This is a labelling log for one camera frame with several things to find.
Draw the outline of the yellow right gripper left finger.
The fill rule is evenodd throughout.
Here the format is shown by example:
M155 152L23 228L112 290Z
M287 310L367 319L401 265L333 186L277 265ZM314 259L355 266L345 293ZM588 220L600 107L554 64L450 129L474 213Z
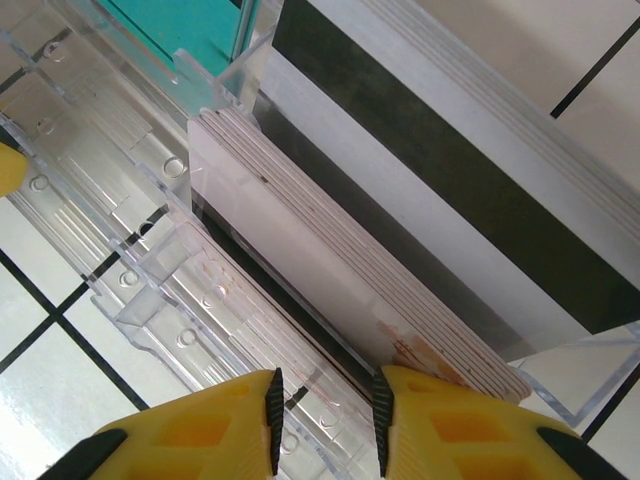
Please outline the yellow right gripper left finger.
M102 427L49 480L274 480L283 424L281 370L255 371Z

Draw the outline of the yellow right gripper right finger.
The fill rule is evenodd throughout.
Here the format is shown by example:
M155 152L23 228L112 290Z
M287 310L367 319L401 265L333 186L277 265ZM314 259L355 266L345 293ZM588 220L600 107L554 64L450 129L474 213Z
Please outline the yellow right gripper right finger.
M565 424L401 366L373 380L383 480L628 480Z

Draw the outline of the clear acrylic card stand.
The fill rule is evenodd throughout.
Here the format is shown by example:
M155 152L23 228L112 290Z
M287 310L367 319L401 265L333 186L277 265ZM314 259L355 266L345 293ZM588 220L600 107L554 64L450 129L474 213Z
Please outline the clear acrylic card stand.
M561 3L544 18L518 17L519 0L312 1L640 282L640 104L626 117L603 85L640 52L640 0L604 33L585 20L562 27ZM166 396L280 369L277 480L379 480L383 365L349 346L192 182L188 123L202 109L231 108L271 140L255 109L275 21L275 0L260 0L249 47L213 75L184 49L168 68L97 0L0 0L0 142L27 159L9 200ZM514 360L494 351L530 387L515 404L585 438L631 403L639 433L625 448L640 455L639 328Z

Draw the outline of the stack of white cards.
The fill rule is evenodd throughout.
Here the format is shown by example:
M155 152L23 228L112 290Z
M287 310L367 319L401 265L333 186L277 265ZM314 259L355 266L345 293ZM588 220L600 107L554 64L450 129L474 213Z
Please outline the stack of white cards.
M436 294L231 108L188 123L192 182L367 362L517 403L528 383Z

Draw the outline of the teal card stack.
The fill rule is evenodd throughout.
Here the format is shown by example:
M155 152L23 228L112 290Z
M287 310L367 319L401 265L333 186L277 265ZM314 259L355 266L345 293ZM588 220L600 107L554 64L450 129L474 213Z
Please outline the teal card stack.
M97 1L168 68L184 49L213 75L249 47L260 6L260 0Z

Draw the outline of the silver magnetic stripe card stack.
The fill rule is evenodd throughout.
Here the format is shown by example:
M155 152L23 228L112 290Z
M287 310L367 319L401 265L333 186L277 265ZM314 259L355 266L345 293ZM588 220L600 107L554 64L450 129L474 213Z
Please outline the silver magnetic stripe card stack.
M504 358L640 329L632 283L312 0L275 0L264 133Z

